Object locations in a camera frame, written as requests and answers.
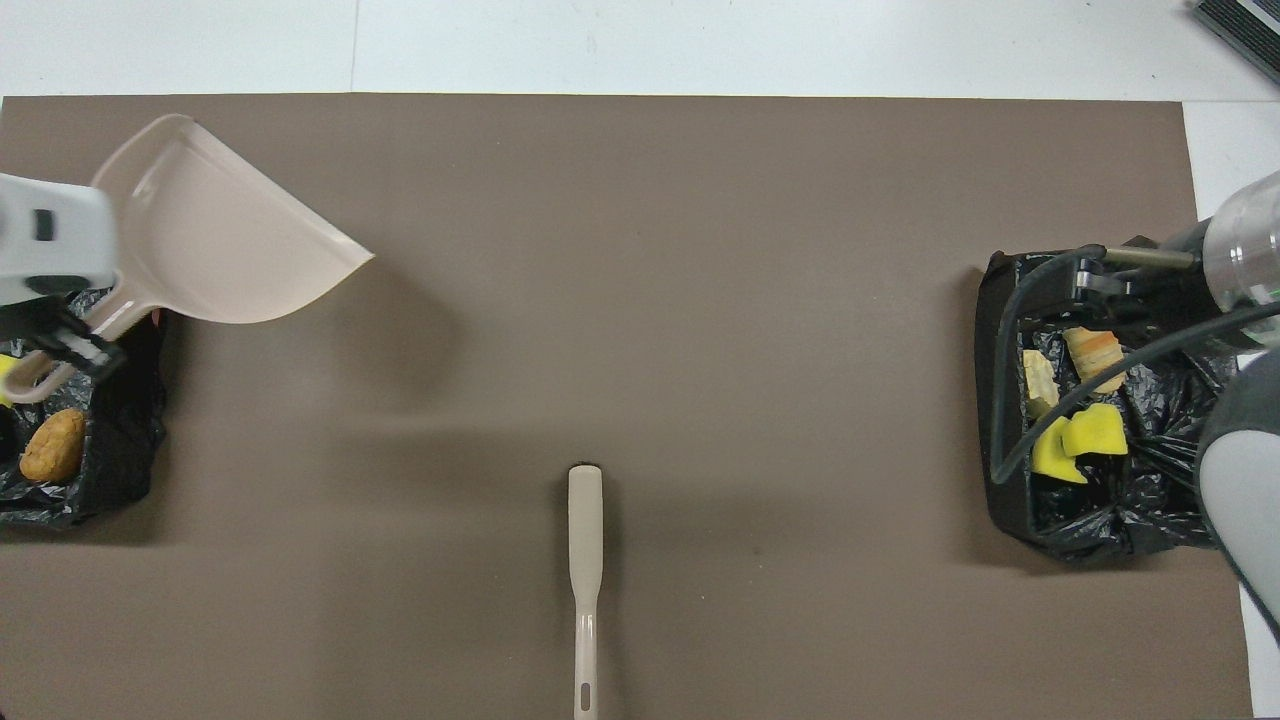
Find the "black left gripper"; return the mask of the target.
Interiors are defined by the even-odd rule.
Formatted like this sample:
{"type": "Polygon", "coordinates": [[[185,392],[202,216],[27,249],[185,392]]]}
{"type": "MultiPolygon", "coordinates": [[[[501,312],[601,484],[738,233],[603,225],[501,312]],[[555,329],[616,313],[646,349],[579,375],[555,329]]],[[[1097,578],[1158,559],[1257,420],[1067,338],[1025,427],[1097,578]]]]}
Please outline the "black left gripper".
{"type": "Polygon", "coordinates": [[[54,360],[95,379],[114,373],[125,361],[123,350],[95,334],[86,322],[65,310],[64,299],[58,296],[4,304],[1,342],[33,345],[54,360]]]}

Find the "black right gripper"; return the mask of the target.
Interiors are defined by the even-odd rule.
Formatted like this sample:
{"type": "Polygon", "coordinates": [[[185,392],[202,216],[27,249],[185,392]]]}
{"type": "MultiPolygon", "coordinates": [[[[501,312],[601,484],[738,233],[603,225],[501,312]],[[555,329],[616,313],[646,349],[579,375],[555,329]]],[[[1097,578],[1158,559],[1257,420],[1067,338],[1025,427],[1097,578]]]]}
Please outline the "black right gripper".
{"type": "Polygon", "coordinates": [[[1155,282],[1149,306],[1142,295],[1146,247],[1084,245],[1073,261],[1073,319],[1075,323],[1146,323],[1157,331],[1184,331],[1224,316],[1224,307],[1204,274],[1204,246],[1210,220],[1202,220],[1155,246],[1164,252],[1194,258],[1190,266],[1166,269],[1155,282]]]}

